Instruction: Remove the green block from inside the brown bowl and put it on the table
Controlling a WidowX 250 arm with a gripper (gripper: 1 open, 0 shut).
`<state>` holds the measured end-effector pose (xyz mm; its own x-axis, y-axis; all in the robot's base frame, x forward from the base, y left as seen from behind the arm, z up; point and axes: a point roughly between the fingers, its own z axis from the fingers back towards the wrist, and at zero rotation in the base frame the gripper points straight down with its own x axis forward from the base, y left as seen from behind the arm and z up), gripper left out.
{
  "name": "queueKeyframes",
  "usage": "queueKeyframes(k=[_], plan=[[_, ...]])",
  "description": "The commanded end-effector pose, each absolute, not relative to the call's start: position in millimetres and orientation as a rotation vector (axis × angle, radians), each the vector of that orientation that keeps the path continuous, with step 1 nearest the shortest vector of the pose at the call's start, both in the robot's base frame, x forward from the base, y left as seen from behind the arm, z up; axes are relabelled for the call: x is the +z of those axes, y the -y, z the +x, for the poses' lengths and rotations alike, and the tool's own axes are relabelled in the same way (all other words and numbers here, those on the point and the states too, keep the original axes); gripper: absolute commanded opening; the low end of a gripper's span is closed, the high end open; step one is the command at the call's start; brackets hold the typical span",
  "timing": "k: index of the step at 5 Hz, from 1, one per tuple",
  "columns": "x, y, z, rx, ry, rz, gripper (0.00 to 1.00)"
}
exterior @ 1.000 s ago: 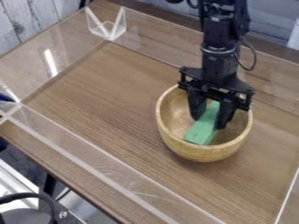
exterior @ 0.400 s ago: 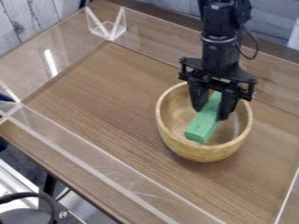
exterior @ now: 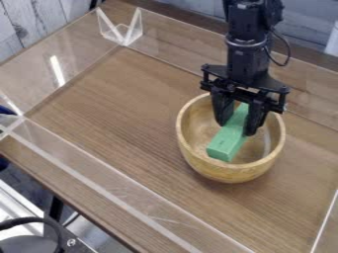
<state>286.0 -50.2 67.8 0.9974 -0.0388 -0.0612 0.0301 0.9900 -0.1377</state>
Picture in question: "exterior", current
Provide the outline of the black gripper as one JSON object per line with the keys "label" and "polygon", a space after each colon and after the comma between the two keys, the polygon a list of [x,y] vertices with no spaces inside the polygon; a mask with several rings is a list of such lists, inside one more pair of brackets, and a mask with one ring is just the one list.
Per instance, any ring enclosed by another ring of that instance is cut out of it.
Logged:
{"label": "black gripper", "polygon": [[257,134],[269,112],[282,113],[290,88],[270,75],[270,40],[227,38],[227,64],[203,64],[201,89],[211,95],[214,118],[223,127],[234,115],[235,101],[249,104],[245,136]]}

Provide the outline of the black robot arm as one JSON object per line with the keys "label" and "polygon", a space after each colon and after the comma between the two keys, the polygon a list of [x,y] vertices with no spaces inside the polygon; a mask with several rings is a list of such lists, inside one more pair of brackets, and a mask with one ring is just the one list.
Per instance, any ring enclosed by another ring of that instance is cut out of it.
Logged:
{"label": "black robot arm", "polygon": [[225,36],[227,63],[203,64],[201,89],[211,95],[217,123],[227,124],[234,104],[249,105],[243,135],[251,136],[263,126],[270,112],[285,111],[290,88],[270,75],[273,42],[279,36],[282,0],[223,0],[229,31]]}

